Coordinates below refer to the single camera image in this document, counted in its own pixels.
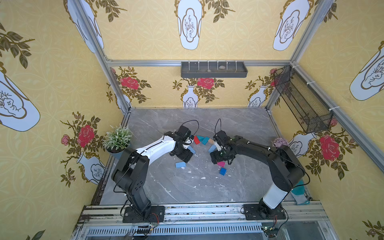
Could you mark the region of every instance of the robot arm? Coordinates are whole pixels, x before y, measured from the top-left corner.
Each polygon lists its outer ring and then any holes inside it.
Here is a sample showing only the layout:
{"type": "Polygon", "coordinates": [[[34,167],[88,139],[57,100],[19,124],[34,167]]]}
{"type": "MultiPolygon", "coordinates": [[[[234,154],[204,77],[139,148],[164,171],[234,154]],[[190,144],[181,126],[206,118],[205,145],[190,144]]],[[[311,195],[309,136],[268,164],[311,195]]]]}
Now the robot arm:
{"type": "Polygon", "coordinates": [[[148,166],[168,152],[187,163],[193,155],[187,149],[191,143],[191,131],[181,125],[176,132],[167,132],[159,140],[145,147],[136,150],[127,147],[124,150],[111,177],[116,186],[124,190],[138,216],[148,219],[150,213],[151,202],[143,190],[148,166]]]}
{"type": "Polygon", "coordinates": [[[260,201],[268,210],[275,209],[304,176],[302,165],[288,146],[268,147],[240,136],[230,138],[222,130],[214,135],[214,141],[217,150],[210,154],[214,164],[220,161],[231,164],[235,155],[241,154],[269,166],[273,183],[260,201]]]}

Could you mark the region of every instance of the gray tray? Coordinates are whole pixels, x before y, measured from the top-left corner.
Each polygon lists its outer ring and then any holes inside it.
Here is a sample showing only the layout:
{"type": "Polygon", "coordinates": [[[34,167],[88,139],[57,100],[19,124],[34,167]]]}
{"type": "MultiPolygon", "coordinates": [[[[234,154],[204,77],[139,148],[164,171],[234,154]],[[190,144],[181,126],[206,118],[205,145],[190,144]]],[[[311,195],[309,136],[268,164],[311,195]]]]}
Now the gray tray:
{"type": "Polygon", "coordinates": [[[247,73],[244,62],[240,61],[237,64],[235,61],[181,62],[182,78],[246,78],[247,73]]]}

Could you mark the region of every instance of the gray marble surface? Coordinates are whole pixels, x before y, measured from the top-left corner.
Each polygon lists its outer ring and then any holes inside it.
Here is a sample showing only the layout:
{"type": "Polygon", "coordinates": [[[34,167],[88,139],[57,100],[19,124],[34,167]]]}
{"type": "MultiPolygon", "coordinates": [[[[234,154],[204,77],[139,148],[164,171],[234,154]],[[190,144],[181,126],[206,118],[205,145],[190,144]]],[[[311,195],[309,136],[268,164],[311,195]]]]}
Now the gray marble surface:
{"type": "MultiPolygon", "coordinates": [[[[183,122],[196,119],[200,128],[196,135],[214,135],[217,120],[222,120],[222,130],[228,136],[244,138],[271,145],[276,134],[263,108],[227,109],[133,109],[128,121],[132,131],[131,147],[138,148],[158,140],[167,131],[176,130],[183,122]]],[[[186,123],[192,133],[196,122],[186,123]]],[[[225,176],[220,167],[211,162],[208,149],[211,144],[192,144],[196,154],[184,169],[176,168],[181,162],[176,156],[165,154],[148,169],[144,190],[152,203],[189,202],[247,202],[259,201],[272,183],[268,166],[246,156],[236,155],[232,165],[226,164],[225,176]]],[[[108,182],[100,205],[123,204],[124,194],[114,193],[115,183],[108,182]]],[[[285,200],[293,200],[289,194],[285,200]]]]}

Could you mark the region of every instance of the red block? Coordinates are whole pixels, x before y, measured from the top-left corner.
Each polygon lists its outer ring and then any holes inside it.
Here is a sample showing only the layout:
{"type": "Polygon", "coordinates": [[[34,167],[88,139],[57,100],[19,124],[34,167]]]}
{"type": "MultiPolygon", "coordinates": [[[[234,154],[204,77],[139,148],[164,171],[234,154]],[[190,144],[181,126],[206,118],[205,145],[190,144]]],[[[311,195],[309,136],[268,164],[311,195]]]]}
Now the red block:
{"type": "Polygon", "coordinates": [[[196,144],[196,145],[200,143],[200,141],[199,141],[199,139],[197,138],[197,136],[195,136],[195,137],[193,138],[193,140],[195,141],[195,144],[196,144]]]}

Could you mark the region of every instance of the blue block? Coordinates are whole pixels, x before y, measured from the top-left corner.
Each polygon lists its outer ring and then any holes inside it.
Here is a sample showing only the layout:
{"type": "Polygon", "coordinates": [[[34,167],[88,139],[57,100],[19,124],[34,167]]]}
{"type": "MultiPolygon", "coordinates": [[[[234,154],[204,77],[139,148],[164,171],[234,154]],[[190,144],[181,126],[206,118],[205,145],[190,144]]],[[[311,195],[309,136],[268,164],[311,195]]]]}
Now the blue block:
{"type": "Polygon", "coordinates": [[[209,140],[209,137],[205,137],[203,141],[200,141],[200,142],[205,145],[207,144],[208,140],[209,140]]]}
{"type": "Polygon", "coordinates": [[[176,168],[185,167],[185,162],[177,162],[176,168]]]}
{"type": "Polygon", "coordinates": [[[224,176],[226,172],[227,172],[227,170],[226,170],[225,168],[222,167],[222,168],[220,169],[220,174],[221,174],[221,175],[224,176]]]}
{"type": "Polygon", "coordinates": [[[197,136],[197,138],[199,139],[200,142],[204,140],[204,137],[202,136],[197,136]]]}
{"type": "Polygon", "coordinates": [[[187,149],[189,149],[190,151],[191,151],[191,153],[193,153],[193,154],[195,154],[196,153],[196,151],[191,147],[191,146],[188,146],[188,148],[187,149]]]}
{"type": "Polygon", "coordinates": [[[216,149],[215,145],[212,145],[211,148],[208,150],[209,153],[213,152],[216,149]]]}

